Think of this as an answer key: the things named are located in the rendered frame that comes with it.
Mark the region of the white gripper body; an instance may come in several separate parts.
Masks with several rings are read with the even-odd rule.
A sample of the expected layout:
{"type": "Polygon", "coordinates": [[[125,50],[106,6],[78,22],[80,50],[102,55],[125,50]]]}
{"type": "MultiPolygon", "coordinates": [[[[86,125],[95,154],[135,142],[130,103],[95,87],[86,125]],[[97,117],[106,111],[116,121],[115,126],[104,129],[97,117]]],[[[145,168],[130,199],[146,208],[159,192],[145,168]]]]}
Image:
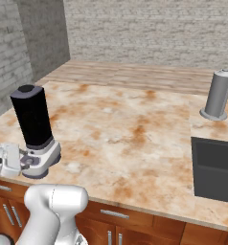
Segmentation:
{"type": "Polygon", "coordinates": [[[13,143],[2,143],[5,163],[2,166],[0,175],[3,177],[19,176],[21,172],[19,146],[13,143]]]}

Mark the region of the black blender with white base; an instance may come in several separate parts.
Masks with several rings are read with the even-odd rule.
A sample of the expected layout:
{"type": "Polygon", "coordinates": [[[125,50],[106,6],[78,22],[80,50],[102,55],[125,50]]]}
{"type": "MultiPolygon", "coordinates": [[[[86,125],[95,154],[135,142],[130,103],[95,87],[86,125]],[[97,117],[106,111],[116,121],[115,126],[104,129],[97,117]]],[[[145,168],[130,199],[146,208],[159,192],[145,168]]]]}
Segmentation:
{"type": "Polygon", "coordinates": [[[27,178],[41,179],[49,167],[60,160],[60,144],[53,136],[44,88],[37,95],[20,99],[11,96],[28,155],[21,158],[22,174],[27,178]]]}

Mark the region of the dark grey blender lid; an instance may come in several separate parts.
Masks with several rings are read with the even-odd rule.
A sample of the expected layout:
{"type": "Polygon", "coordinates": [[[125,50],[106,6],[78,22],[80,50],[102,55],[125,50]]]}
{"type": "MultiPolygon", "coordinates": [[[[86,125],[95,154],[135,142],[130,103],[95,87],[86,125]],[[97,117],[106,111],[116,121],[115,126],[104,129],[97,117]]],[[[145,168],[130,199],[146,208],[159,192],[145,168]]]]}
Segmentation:
{"type": "Polygon", "coordinates": [[[13,98],[20,98],[20,99],[25,99],[25,98],[30,98],[42,91],[42,88],[40,86],[34,86],[31,84],[26,84],[20,86],[17,90],[11,93],[11,96],[13,98]]]}

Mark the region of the wooden drawer front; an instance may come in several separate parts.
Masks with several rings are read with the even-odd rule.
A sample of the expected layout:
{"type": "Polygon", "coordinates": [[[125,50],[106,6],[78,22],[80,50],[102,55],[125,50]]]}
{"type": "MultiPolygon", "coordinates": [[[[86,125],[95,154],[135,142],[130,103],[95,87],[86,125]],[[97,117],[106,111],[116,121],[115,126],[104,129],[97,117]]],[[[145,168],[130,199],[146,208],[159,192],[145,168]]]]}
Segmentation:
{"type": "Polygon", "coordinates": [[[18,185],[12,182],[7,182],[0,180],[1,186],[6,186],[12,189],[12,191],[5,191],[0,189],[0,197],[15,200],[16,202],[24,202],[24,194],[27,191],[27,187],[23,185],[18,185]]]}
{"type": "Polygon", "coordinates": [[[228,232],[187,223],[180,245],[228,245],[228,232]]]}
{"type": "Polygon", "coordinates": [[[105,223],[113,223],[119,226],[152,226],[153,215],[143,212],[137,212],[121,207],[115,207],[99,202],[90,201],[87,208],[79,214],[79,217],[94,219],[105,223]],[[129,219],[123,219],[111,215],[102,214],[100,210],[110,210],[114,212],[121,212],[129,215],[129,219]]]}

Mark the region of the dark grey sink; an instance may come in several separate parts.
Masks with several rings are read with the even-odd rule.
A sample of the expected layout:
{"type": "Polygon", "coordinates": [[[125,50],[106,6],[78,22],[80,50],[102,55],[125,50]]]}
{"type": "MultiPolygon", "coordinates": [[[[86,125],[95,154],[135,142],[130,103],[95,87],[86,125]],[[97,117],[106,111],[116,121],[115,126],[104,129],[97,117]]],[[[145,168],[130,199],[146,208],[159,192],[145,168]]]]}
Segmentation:
{"type": "Polygon", "coordinates": [[[228,202],[228,142],[191,137],[194,195],[228,202]]]}

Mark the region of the grey paper towel holder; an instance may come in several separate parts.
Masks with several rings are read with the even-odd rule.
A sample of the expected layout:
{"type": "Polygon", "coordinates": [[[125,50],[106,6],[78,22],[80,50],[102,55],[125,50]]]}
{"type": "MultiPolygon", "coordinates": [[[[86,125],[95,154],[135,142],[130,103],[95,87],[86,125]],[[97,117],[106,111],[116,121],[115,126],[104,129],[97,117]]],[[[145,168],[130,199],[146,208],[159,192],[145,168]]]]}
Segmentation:
{"type": "Polygon", "coordinates": [[[228,100],[228,69],[214,72],[206,105],[199,114],[210,121],[224,121],[227,119],[225,106],[228,100]]]}

